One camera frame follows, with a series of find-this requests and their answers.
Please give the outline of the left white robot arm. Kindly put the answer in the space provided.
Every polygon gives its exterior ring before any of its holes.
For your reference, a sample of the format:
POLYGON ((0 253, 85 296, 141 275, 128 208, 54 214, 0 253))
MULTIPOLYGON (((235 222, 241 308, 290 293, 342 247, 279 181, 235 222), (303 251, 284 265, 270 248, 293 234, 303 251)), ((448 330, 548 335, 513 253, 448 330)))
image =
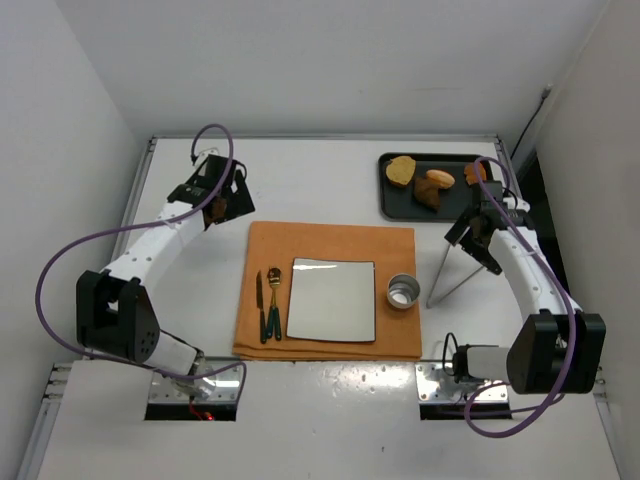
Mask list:
POLYGON ((150 293, 210 226, 254 212, 246 176, 241 162, 208 155, 168 196, 152 227, 102 271, 81 275, 76 337, 82 346, 149 367, 190 396, 212 393, 204 353, 161 329, 150 293))

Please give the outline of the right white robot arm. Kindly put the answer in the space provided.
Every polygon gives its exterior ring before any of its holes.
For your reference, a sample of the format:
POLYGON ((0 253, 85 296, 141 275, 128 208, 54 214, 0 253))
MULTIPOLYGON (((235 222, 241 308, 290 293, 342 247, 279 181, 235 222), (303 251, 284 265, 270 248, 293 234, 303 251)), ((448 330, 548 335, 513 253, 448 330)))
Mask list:
POLYGON ((458 347, 452 359, 454 379, 503 381, 518 394, 545 394, 564 374, 561 393, 590 392, 605 322, 584 312, 553 277, 527 209, 518 207, 498 181, 474 184, 470 205, 445 238, 489 272, 505 276, 523 320, 509 347, 458 347))

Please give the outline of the orange croissant piece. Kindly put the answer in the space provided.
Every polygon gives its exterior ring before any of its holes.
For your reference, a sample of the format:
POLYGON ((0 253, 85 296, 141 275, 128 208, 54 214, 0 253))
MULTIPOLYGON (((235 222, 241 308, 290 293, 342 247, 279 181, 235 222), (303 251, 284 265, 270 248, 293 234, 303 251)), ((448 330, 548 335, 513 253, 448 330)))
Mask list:
POLYGON ((465 180, 468 186, 477 184, 480 180, 487 180, 487 173, 482 164, 469 163, 464 167, 465 180))

